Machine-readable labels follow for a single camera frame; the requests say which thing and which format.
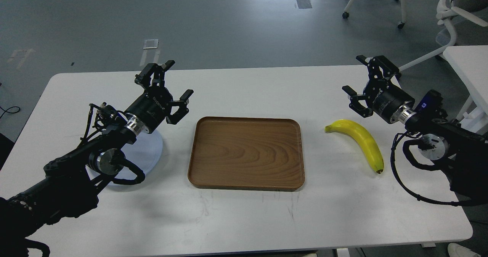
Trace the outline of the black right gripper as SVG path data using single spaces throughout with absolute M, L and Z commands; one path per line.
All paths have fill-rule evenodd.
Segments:
M 392 78 L 401 74 L 399 68 L 383 55 L 358 55 L 356 60 L 367 67 L 368 82 L 366 95 L 358 94 L 348 85 L 342 86 L 342 90 L 349 97 L 349 108 L 363 118 L 370 117 L 375 112 L 388 124 L 397 122 L 401 106 L 411 108 L 415 102 L 412 96 L 392 82 Z M 361 100 L 366 100 L 368 107 L 363 106 Z

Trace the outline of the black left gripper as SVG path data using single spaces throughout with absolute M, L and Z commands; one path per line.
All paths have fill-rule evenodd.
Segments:
M 165 87 L 164 77 L 174 66 L 174 60 L 159 65 L 148 63 L 143 70 L 135 75 L 135 83 L 144 89 L 125 111 L 127 117 L 135 116 L 145 125 L 145 133 L 151 134 L 166 119 L 166 123 L 176 125 L 189 113 L 188 103 L 194 90 L 186 90 L 178 100 Z M 173 107 L 177 111 L 171 114 Z

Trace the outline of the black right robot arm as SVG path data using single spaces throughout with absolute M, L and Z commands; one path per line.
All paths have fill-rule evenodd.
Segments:
M 356 59 L 368 68 L 368 83 L 362 94 L 350 86 L 342 89 L 349 96 L 349 107 L 362 117 L 377 114 L 388 124 L 400 122 L 404 133 L 398 133 L 392 143 L 390 164 L 400 186 L 418 201 L 448 206 L 477 206 L 487 203 L 487 137 L 446 119 L 441 107 L 441 94 L 431 90 L 419 104 L 404 90 L 392 83 L 401 76 L 400 70 L 385 56 Z M 467 197 L 461 201 L 439 201 L 420 196 L 401 181 L 395 151 L 404 137 L 402 151 L 415 168 L 444 172 L 453 192 Z

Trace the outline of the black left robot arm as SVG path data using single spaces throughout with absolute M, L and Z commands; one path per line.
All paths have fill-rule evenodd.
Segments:
M 145 173 L 122 148 L 137 136 L 151 134 L 163 121 L 175 125 L 188 114 L 193 90 L 175 100 L 164 76 L 175 62 L 147 64 L 135 83 L 144 92 L 124 112 L 105 103 L 90 104 L 87 128 L 73 151 L 44 166 L 44 180 L 9 199 L 1 199 L 1 256 L 27 257 L 30 249 L 50 255 L 50 248 L 29 236 L 62 218 L 77 218 L 96 208 L 109 184 L 136 185 Z

